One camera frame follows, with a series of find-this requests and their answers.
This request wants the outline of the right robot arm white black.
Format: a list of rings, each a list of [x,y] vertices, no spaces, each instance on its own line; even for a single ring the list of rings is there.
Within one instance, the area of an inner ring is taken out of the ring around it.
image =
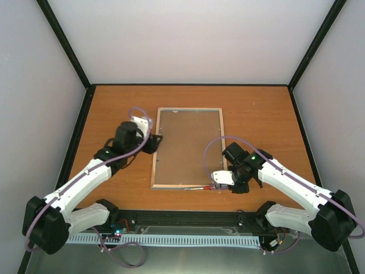
[[[285,227],[311,235],[320,246],[333,252],[357,228],[351,198],[344,191],[332,192],[308,182],[264,150],[249,153],[233,142],[222,155],[229,162],[228,170],[215,171],[213,178],[232,193],[248,193],[249,181],[254,179],[260,187],[268,184],[301,206],[290,208],[267,201],[257,210],[257,223],[262,228]]]

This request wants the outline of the red blue screwdriver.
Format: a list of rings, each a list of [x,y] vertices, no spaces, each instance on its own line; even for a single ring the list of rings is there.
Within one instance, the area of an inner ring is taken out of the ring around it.
[[[204,190],[204,191],[218,190],[218,191],[222,191],[222,190],[228,190],[228,189],[229,189],[228,186],[217,187],[217,186],[214,186],[214,185],[209,185],[209,186],[202,186],[202,187],[188,187],[188,188],[185,188],[184,190],[185,191],[197,191],[197,190]]]

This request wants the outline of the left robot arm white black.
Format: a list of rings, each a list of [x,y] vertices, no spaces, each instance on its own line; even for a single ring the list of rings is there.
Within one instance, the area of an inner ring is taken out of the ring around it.
[[[65,185],[43,198],[32,197],[26,204],[22,227],[26,243],[34,243],[52,255],[79,232],[99,225],[114,229],[119,222],[119,209],[113,203],[99,199],[84,209],[76,206],[96,187],[128,167],[138,153],[157,151],[163,138],[151,133],[152,126],[152,119],[132,116]]]

